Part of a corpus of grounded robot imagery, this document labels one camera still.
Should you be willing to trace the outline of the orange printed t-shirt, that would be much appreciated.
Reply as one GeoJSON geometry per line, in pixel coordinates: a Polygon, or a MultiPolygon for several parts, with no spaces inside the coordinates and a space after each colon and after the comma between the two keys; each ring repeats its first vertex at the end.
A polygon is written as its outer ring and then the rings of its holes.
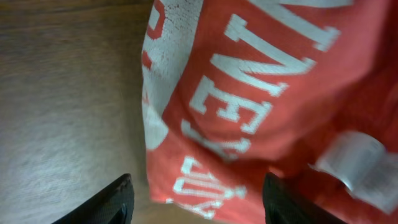
{"type": "Polygon", "coordinates": [[[142,49],[150,197],[266,223],[267,173],[397,222],[397,2],[158,0],[142,49]]]}

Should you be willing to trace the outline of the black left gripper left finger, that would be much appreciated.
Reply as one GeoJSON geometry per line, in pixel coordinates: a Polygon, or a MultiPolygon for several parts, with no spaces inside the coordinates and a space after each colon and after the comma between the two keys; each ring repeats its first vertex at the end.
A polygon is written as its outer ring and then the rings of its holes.
{"type": "Polygon", "coordinates": [[[130,224],[133,212],[131,175],[123,174],[53,224],[130,224]]]}

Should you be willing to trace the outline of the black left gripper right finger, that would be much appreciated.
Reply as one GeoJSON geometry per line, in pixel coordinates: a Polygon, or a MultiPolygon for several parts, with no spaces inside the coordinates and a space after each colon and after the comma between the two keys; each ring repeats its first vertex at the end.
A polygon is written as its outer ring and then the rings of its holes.
{"type": "Polygon", "coordinates": [[[293,193],[273,173],[265,175],[262,202],[266,224],[346,224],[303,196],[293,193]]]}

